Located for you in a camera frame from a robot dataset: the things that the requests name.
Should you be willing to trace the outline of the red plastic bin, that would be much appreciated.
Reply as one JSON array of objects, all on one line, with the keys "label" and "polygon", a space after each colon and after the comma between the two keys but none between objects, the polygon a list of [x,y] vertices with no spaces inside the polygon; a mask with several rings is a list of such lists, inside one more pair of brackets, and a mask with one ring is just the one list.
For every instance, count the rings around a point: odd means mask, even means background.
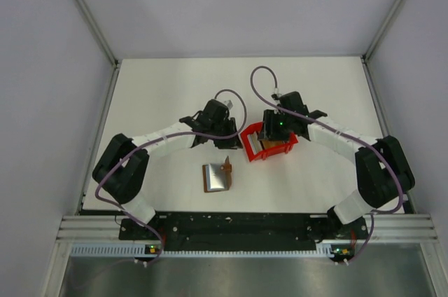
[{"label": "red plastic bin", "polygon": [[254,160],[266,160],[269,157],[278,155],[278,154],[288,154],[294,147],[294,145],[296,145],[298,143],[298,138],[291,133],[290,134],[290,138],[287,141],[287,144],[284,145],[280,145],[274,148],[270,148],[267,150],[264,150],[260,153],[254,154],[251,148],[251,145],[249,143],[249,139],[248,139],[248,135],[252,134],[254,132],[257,132],[258,134],[261,133],[263,127],[263,123],[262,122],[258,122],[258,123],[253,123],[250,124],[246,129],[244,129],[241,134],[240,134],[240,139],[242,142],[242,145],[244,147],[244,150],[246,152],[246,156],[248,158],[249,162],[253,162]]}]

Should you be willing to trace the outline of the brown leather card holder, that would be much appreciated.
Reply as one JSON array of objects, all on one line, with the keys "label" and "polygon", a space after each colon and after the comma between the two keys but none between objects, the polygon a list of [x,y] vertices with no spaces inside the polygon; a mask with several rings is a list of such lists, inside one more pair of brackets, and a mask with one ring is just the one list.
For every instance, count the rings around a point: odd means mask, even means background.
[{"label": "brown leather card holder", "polygon": [[232,186],[232,164],[227,156],[223,163],[209,163],[202,166],[205,193],[230,190]]}]

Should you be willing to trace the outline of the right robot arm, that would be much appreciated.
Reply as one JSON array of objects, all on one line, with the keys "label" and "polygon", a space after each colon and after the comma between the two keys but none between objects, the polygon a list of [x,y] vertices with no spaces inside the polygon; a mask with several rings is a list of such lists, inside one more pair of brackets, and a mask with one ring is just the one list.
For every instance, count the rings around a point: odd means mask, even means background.
[{"label": "right robot arm", "polygon": [[400,142],[389,135],[365,136],[337,124],[322,111],[310,111],[297,91],[274,93],[273,110],[263,114],[262,136],[287,139],[290,134],[329,148],[354,164],[357,188],[328,210],[326,227],[336,238],[344,237],[352,222],[399,199],[415,186],[415,178]]}]

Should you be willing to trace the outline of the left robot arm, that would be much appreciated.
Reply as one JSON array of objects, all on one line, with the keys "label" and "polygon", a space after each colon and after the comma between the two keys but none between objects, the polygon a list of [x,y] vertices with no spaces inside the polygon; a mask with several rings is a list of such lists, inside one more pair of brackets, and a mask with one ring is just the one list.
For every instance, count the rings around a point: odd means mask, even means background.
[{"label": "left robot arm", "polygon": [[240,149],[236,120],[230,116],[232,102],[211,99],[203,110],[181,118],[163,130],[138,137],[115,135],[94,167],[96,199],[133,216],[135,231],[154,237],[159,228],[155,209],[142,193],[150,161],[171,153],[193,149],[211,140],[217,149]]}]

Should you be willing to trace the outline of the stack of credit cards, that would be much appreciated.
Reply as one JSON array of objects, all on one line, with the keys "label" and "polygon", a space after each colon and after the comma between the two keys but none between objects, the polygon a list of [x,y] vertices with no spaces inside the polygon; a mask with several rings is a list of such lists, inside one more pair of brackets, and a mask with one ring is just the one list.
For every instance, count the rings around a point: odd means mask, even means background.
[{"label": "stack of credit cards", "polygon": [[287,141],[268,141],[265,139],[259,140],[258,133],[254,132],[248,135],[248,141],[251,145],[254,154],[260,153],[267,149],[272,149],[274,147],[287,144]]}]

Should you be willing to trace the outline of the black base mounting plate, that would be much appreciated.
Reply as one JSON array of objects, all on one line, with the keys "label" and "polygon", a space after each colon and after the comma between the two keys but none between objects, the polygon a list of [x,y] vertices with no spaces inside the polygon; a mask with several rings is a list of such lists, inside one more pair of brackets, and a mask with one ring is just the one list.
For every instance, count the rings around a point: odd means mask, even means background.
[{"label": "black base mounting plate", "polygon": [[120,240],[162,240],[166,251],[302,251],[368,235],[363,218],[337,225],[326,214],[305,213],[157,212],[148,227],[131,219],[120,227]]}]

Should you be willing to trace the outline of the steel sheet panel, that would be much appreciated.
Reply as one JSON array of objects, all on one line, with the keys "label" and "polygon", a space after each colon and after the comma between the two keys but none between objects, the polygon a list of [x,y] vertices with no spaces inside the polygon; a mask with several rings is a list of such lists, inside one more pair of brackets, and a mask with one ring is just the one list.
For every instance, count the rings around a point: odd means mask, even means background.
[{"label": "steel sheet panel", "polygon": [[435,296],[417,246],[370,245],[325,258],[166,258],[147,268],[71,258],[61,296]]}]

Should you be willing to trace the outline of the aluminium frame rail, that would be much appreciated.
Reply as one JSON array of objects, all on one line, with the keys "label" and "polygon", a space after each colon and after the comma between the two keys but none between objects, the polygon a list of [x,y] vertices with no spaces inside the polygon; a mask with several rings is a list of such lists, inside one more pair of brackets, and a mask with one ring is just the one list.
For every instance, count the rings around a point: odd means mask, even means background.
[{"label": "aluminium frame rail", "polygon": [[77,8],[78,12],[80,13],[81,17],[83,18],[84,23],[87,26],[90,34],[92,35],[93,39],[99,46],[99,49],[104,54],[104,57],[107,59],[107,61],[113,68],[116,68],[119,64],[119,60],[113,53],[110,45],[108,44],[108,41],[106,40],[106,37],[104,36],[103,31],[101,30],[101,27],[96,21],[94,14],[92,13],[90,7],[88,6],[87,1],[86,0],[72,0],[72,1],[75,7]]}]

